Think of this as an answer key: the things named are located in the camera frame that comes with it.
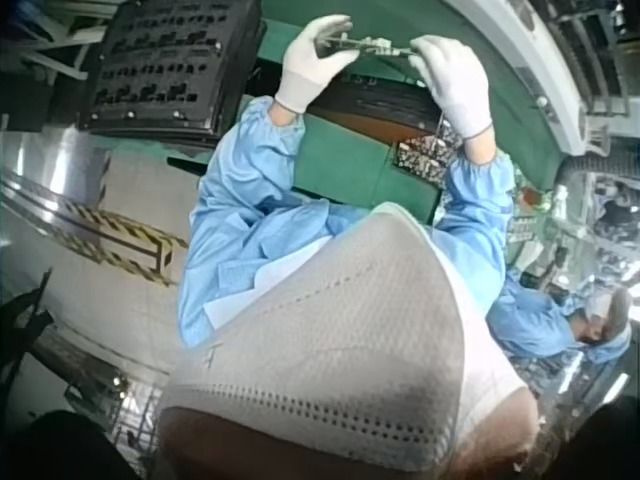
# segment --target white glove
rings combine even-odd
[[[424,35],[411,41],[418,70],[451,126],[468,139],[492,124],[487,74],[471,48],[458,40]]]
[[[331,79],[358,58],[358,50],[345,50],[322,59],[316,53],[316,38],[346,32],[352,26],[347,15],[329,15],[316,18],[300,32],[284,54],[282,80],[275,96],[279,104],[304,113]]]

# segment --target person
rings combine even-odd
[[[487,314],[491,334],[505,353],[543,358],[568,348],[584,348],[586,357],[594,363],[624,354],[631,342],[629,291],[598,290],[586,299],[570,295],[561,306],[544,291],[520,284],[522,272],[541,250],[542,245],[537,242],[525,244]],[[548,280],[543,279],[541,285],[548,284]]]
[[[533,395],[484,315],[503,283],[514,173],[486,73],[424,36],[411,64],[465,138],[437,228],[291,192],[302,113],[358,58],[318,58],[349,17],[309,23],[201,180],[180,291],[189,347],[160,401],[178,478],[498,478],[537,433]]]

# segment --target green surface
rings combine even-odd
[[[323,2],[291,2],[264,0],[264,16],[270,20],[260,56],[278,60],[295,37],[298,28],[315,17],[330,13],[351,15],[352,36],[367,35],[390,39],[394,45],[406,46],[412,38],[422,34],[454,37],[471,45],[482,60],[491,85],[491,106],[500,147],[517,162],[527,178],[539,189],[553,185],[555,171],[562,154],[549,130],[546,120],[536,107],[511,67],[493,46],[465,18],[437,0],[325,0]],[[401,74],[381,62],[361,64],[359,60],[351,70],[401,79]]]

